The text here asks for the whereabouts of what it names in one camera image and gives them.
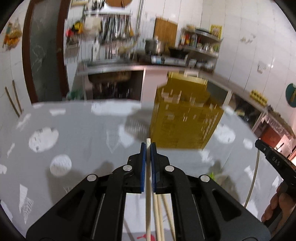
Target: silver screw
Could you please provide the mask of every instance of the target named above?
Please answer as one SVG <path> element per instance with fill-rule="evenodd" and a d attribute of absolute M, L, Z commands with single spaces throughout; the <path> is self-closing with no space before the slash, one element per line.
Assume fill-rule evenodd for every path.
<path fill-rule="evenodd" d="M 202 175 L 200 177 L 201 181 L 203 181 L 204 183 L 207 183 L 210 180 L 210 177 L 207 175 Z"/>
<path fill-rule="evenodd" d="M 133 167 L 131 165 L 124 165 L 123 169 L 124 169 L 124 171 L 129 172 L 133 169 Z"/>
<path fill-rule="evenodd" d="M 88 175 L 88 176 L 87 176 L 87 180 L 88 180 L 89 182 L 93 182 L 93 181 L 95 181 L 95 180 L 96 180 L 96 175 L 94 175 L 94 174 L 90 174 L 90 175 Z"/>
<path fill-rule="evenodd" d="M 172 172 L 173 170 L 175 170 L 175 168 L 174 168 L 173 166 L 166 166 L 166 167 L 165 167 L 165 170 L 166 170 L 167 172 Z"/>

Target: kitchen shelf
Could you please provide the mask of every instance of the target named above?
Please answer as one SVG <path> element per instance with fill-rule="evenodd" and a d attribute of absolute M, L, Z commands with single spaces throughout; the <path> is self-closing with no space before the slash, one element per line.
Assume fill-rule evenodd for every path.
<path fill-rule="evenodd" d="M 215 53 L 215 52 L 211 53 L 209 51 L 205 51 L 205 50 L 202 50 L 202 49 L 197 49 L 197 48 L 194 48 L 192 46 L 186 46 L 186 45 L 182 46 L 181 48 L 183 48 L 184 50 L 189 50 L 189 51 L 201 53 L 201 54 L 213 57 L 213 58 L 218 58 L 218 53 Z"/>
<path fill-rule="evenodd" d="M 202 36 L 202 39 L 205 42 L 210 43 L 210 44 L 221 43 L 221 40 L 218 39 L 216 36 L 206 33 L 204 31 L 201 31 L 201 30 L 188 30 L 186 28 L 182 28 L 182 31 L 188 32 L 188 33 L 195 33 L 199 36 Z"/>

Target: human hand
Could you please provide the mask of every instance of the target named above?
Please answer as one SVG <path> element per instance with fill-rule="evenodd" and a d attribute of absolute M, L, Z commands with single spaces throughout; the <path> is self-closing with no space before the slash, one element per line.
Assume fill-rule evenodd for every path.
<path fill-rule="evenodd" d="M 280 206 L 283 213 L 283 217 L 280 220 L 275 231 L 272 233 L 272 235 L 275 235 L 281 229 L 281 227 L 285 224 L 285 222 L 288 220 L 289 216 L 293 212 L 296 204 L 296 202 L 286 193 L 282 193 L 279 196 L 278 193 L 280 192 L 280 190 L 281 190 L 281 185 L 277 188 L 276 194 L 271 198 L 270 205 L 268 205 L 267 209 L 265 210 L 261 218 L 262 222 L 265 222 L 266 220 L 271 219 L 275 208 L 278 205 Z"/>

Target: wooden stick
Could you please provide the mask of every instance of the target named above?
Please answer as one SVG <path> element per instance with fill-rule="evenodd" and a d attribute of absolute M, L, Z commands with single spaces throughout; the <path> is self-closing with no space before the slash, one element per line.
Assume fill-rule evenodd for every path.
<path fill-rule="evenodd" d="M 169 221 L 169 224 L 170 224 L 170 231 L 172 233 L 173 240 L 176 241 L 176 234 L 175 234 L 175 226 L 174 226 L 174 221 L 173 221 L 173 215 L 170 212 L 168 202 L 167 202 L 167 199 L 165 198 L 165 195 L 161 194 L 161 198 L 163 200 L 163 204 L 165 206 L 165 210 L 166 210 L 166 213 L 167 213 L 167 216 L 168 216 L 168 221 Z"/>
<path fill-rule="evenodd" d="M 158 202 L 157 196 L 155 193 L 152 194 L 153 197 L 153 212 L 154 212 L 154 222 L 155 222 L 155 231 L 156 231 L 156 240 L 161 241 L 160 233 L 160 222 L 159 222 L 159 213 L 158 213 Z"/>
<path fill-rule="evenodd" d="M 160 195 L 157 195 L 157 202 L 158 202 L 158 215 L 159 215 L 159 222 L 160 222 L 161 241 L 165 241 L 165 232 L 163 230 L 163 213 L 162 213 L 162 208 L 161 208 Z"/>
<path fill-rule="evenodd" d="M 20 114 L 18 113 L 17 109 L 15 108 L 15 105 L 14 105 L 14 103 L 12 102 L 12 99 L 11 99 L 11 97 L 10 97 L 10 94 L 9 94 L 8 89 L 7 89 L 6 86 L 5 86 L 5 91 L 6 91 L 6 94 L 7 94 L 7 96 L 8 96 L 8 99 L 9 99 L 9 101 L 10 101 L 10 103 L 11 103 L 11 105 L 12 105 L 14 111 L 15 111 L 15 113 L 17 114 L 18 117 L 20 117 Z"/>
<path fill-rule="evenodd" d="M 13 89 L 14 89 L 14 91 L 15 91 L 15 97 L 16 97 L 16 99 L 17 99 L 17 105 L 19 106 L 20 113 L 22 114 L 22 107 L 20 106 L 20 101 L 19 101 L 19 99 L 18 99 L 17 89 L 16 89 L 16 87 L 15 87 L 15 81 L 14 81 L 14 80 L 12 81 L 12 86 L 13 86 Z"/>
<path fill-rule="evenodd" d="M 146 240 L 151 241 L 151 139 L 146 139 Z"/>

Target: round cutting board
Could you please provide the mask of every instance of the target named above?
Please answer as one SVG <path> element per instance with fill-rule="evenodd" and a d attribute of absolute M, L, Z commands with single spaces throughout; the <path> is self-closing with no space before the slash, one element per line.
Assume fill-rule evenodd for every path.
<path fill-rule="evenodd" d="M 126 7 L 132 0 L 106 0 L 106 3 L 111 7 Z"/>

